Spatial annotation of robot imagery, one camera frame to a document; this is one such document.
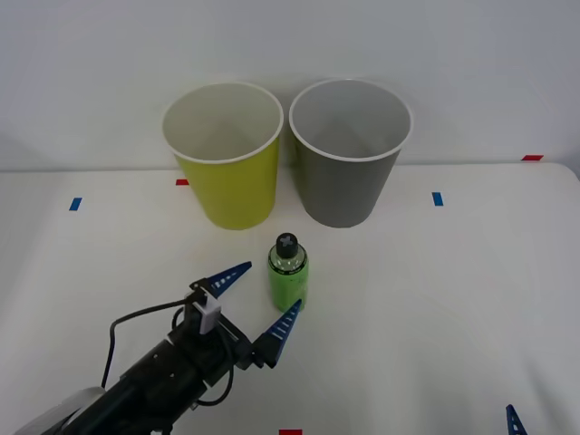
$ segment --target bottle label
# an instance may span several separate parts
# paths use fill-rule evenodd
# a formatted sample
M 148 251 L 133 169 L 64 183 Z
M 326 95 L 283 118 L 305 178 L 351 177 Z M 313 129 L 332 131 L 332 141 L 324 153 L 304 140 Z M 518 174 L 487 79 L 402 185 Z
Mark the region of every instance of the bottle label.
M 298 299 L 302 299 L 300 309 L 304 309 L 308 293 L 309 263 L 307 257 L 300 267 L 291 272 L 281 271 L 274 268 L 271 263 L 269 264 L 268 276 L 272 290 L 272 300 L 280 311 L 285 312 Z

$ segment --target red tape marker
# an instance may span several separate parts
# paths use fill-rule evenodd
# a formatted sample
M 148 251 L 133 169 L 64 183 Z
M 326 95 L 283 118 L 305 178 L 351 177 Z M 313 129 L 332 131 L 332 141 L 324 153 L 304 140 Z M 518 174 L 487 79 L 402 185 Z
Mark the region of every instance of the red tape marker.
M 527 154 L 522 161 L 540 161 L 543 157 L 544 154 Z

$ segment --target gray paper cup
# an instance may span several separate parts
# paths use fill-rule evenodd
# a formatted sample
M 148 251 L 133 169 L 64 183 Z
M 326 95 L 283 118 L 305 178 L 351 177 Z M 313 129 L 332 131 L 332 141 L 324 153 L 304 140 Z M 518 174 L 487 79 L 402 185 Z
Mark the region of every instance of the gray paper cup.
M 330 80 L 300 92 L 290 127 L 308 214 L 328 227 L 369 217 L 412 124 L 407 104 L 370 82 Z

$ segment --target white wall backdrop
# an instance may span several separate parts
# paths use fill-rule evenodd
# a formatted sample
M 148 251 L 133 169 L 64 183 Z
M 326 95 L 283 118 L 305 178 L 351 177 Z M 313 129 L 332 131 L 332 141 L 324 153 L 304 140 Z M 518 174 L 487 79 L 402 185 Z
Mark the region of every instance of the white wall backdrop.
M 577 0 L 0 0 L 0 169 L 173 168 L 181 94 L 246 80 L 287 110 L 347 76 L 413 108 L 400 162 L 580 173 L 579 23 Z

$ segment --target cup rim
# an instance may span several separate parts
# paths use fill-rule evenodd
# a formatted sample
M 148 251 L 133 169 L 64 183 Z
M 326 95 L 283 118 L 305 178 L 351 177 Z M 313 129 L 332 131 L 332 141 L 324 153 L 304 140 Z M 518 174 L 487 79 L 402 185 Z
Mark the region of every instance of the cup rim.
M 390 93 L 391 95 L 394 95 L 402 103 L 402 105 L 405 106 L 405 109 L 407 109 L 407 112 L 409 113 L 409 131 L 407 132 L 407 136 L 405 136 L 405 139 L 403 139 L 401 141 L 401 143 L 399 145 L 397 145 L 395 148 L 393 148 L 392 150 L 388 150 L 388 151 L 384 152 L 383 154 L 377 154 L 376 156 L 371 156 L 371 157 L 336 156 L 336 155 L 331 154 L 329 152 L 319 150 L 314 145 L 310 144 L 308 142 L 308 140 L 305 140 L 300 135 L 300 133 L 298 133 L 296 127 L 294 126 L 294 108 L 295 108 L 296 104 L 298 103 L 298 100 L 300 100 L 300 98 L 304 94 L 306 94 L 307 92 L 309 92 L 310 90 L 312 90 L 313 88 L 315 88 L 317 86 L 321 86 L 323 84 L 327 84 L 327 83 L 331 83 L 331 82 L 360 82 L 360 83 L 370 84 L 370 85 L 375 86 L 383 91 Z M 407 102 L 403 98 L 401 98 L 399 96 L 399 94 L 397 94 L 396 92 L 393 92 L 393 91 L 391 91 L 391 90 L 389 90 L 389 89 L 385 88 L 384 86 L 381 86 L 377 83 L 374 83 L 374 82 L 371 82 L 368 80 L 362 80 L 362 79 L 328 79 L 328 80 L 324 80 L 322 82 L 317 82 L 317 83 L 311 84 L 307 88 L 303 89 L 298 95 L 296 95 L 296 97 L 292 101 L 292 104 L 290 105 L 290 110 L 288 113 L 288 121 L 290 123 L 290 129 L 292 129 L 292 133 L 298 138 L 298 140 L 300 140 L 300 143 L 302 143 L 304 146 L 306 146 L 309 150 L 311 150 L 311 151 L 315 152 L 316 154 L 319 154 L 323 157 L 326 157 L 328 159 L 340 160 L 340 161 L 350 161 L 353 163 L 364 163 L 366 161 L 380 160 L 380 159 L 384 159 L 385 157 L 391 156 L 392 154 L 394 154 L 396 152 L 399 152 L 401 150 L 402 146 L 409 139 L 411 132 L 413 131 L 414 123 L 415 123 L 414 115 L 413 115 L 413 111 L 411 110 L 411 107 L 409 107 L 409 104 L 407 104 Z
M 278 122 L 278 127 L 276 128 L 274 135 L 270 139 L 268 139 L 263 145 L 261 145 L 259 148 L 257 148 L 256 150 L 253 150 L 252 152 L 248 152 L 247 154 L 244 154 L 243 156 L 234 157 L 233 159 L 221 159 L 221 160 L 196 159 L 196 158 L 187 156 L 187 155 L 183 154 L 182 152 L 177 151 L 175 148 L 173 148 L 171 146 L 171 144 L 169 143 L 169 141 L 165 137 L 165 133 L 163 132 L 163 124 L 165 122 L 165 118 L 167 117 L 168 112 L 171 110 L 173 105 L 176 102 L 180 101 L 182 98 L 185 98 L 186 96 L 188 96 L 192 93 L 198 92 L 201 89 L 205 89 L 205 88 L 208 88 L 211 86 L 221 86 L 224 84 L 241 84 L 243 86 L 254 88 L 258 91 L 265 93 L 268 97 L 270 97 L 274 101 L 276 107 L 278 108 L 278 115 L 280 118 L 280 122 Z M 204 84 L 203 86 L 199 86 L 198 88 L 194 89 L 193 91 L 187 92 L 185 95 L 180 96 L 174 102 L 172 102 L 169 105 L 169 107 L 163 112 L 163 116 L 161 117 L 161 131 L 163 132 L 163 139 L 164 139 L 165 143 L 167 144 L 167 146 L 169 147 L 169 149 L 171 150 L 171 152 L 173 152 L 173 154 L 175 154 L 178 157 L 181 157 L 184 160 L 192 161 L 194 163 L 202 163 L 204 165 L 224 165 L 224 164 L 228 164 L 228 163 L 235 163 L 235 162 L 241 161 L 241 160 L 246 160 L 246 159 L 249 159 L 250 157 L 254 157 L 256 154 L 259 154 L 260 152 L 265 150 L 272 142 L 274 142 L 274 140 L 276 140 L 276 138 L 280 135 L 280 131 L 282 131 L 283 126 L 284 126 L 284 110 L 282 109 L 282 104 L 280 104 L 280 101 L 275 97 L 275 95 L 273 93 L 271 93 L 267 89 L 265 89 L 261 86 L 258 86 L 257 84 L 248 83 L 248 82 L 217 82 L 217 83 L 210 83 L 210 84 Z

